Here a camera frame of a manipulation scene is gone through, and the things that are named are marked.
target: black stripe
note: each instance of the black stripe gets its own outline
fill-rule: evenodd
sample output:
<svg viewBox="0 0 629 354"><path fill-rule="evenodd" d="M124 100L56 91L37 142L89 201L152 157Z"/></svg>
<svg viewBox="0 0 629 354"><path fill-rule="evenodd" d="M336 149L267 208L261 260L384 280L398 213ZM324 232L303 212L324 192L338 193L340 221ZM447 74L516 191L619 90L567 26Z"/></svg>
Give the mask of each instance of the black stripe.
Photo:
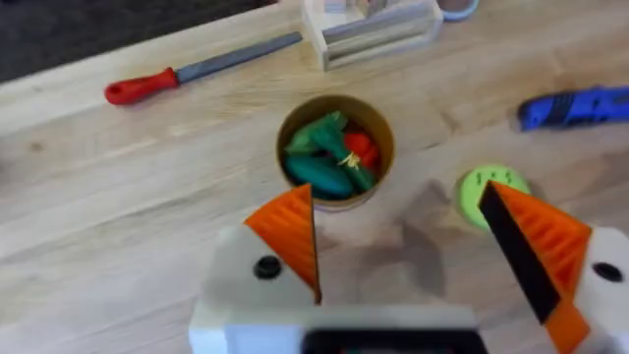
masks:
<svg viewBox="0 0 629 354"><path fill-rule="evenodd" d="M574 93L564 92L554 96L552 107L548 116L543 121L543 125L547 127L556 127L565 124L570 108L574 102Z"/></svg>
<svg viewBox="0 0 629 354"><path fill-rule="evenodd" d="M480 209L536 317L543 324L558 305L559 293L524 233L511 217L504 201L490 183L481 198Z"/></svg>

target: wooden box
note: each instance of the wooden box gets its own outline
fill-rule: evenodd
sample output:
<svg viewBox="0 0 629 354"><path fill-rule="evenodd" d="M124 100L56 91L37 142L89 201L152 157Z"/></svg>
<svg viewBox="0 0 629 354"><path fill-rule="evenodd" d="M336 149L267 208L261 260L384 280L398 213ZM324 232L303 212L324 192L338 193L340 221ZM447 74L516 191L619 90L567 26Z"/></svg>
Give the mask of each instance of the wooden box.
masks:
<svg viewBox="0 0 629 354"><path fill-rule="evenodd" d="M430 43L443 23L435 0L389 0L371 16L350 2L343 13L326 13L322 0L303 0L302 5L305 27L325 71Z"/></svg>

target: tape roll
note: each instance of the tape roll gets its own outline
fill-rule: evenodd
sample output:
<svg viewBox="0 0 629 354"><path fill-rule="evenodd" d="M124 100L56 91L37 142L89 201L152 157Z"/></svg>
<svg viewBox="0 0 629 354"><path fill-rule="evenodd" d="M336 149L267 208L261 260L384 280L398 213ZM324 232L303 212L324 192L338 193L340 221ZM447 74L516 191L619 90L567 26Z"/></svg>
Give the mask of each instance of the tape roll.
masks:
<svg viewBox="0 0 629 354"><path fill-rule="evenodd" d="M476 9L478 9L479 1L480 0L471 0L468 7L459 11L448 11L441 8L441 11L443 12L443 20L448 22L456 22L463 21L469 18L470 16L472 16L472 14L474 14L474 12L476 12Z"/></svg>

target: wooden table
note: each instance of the wooden table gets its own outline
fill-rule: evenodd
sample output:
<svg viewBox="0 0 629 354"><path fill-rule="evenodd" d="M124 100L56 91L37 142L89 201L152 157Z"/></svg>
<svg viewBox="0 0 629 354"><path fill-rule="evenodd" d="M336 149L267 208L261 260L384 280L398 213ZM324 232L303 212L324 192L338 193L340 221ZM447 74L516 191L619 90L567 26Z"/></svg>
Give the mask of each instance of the wooden table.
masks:
<svg viewBox="0 0 629 354"><path fill-rule="evenodd" d="M493 353L551 353L490 235L452 206L480 163L629 231L629 126L516 132L533 95L629 82L624 0L484 0L433 45L323 73L303 42L133 107L106 84L299 29L284 2L0 87L0 352L187 353L208 250L287 189L275 134L346 93L390 122L397 159L351 211L316 215L325 302L462 303Z"/></svg>

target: green round object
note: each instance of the green round object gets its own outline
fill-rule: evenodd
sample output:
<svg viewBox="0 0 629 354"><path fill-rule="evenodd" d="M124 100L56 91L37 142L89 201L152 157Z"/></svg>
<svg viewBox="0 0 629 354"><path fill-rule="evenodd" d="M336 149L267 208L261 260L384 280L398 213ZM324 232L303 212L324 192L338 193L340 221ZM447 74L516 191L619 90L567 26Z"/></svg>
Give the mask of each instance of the green round object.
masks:
<svg viewBox="0 0 629 354"><path fill-rule="evenodd" d="M520 192L531 194L529 184L516 170L497 164L487 164L470 171L459 188L459 206L473 224L489 230L489 225L479 209L479 200L487 181L496 181Z"/></svg>

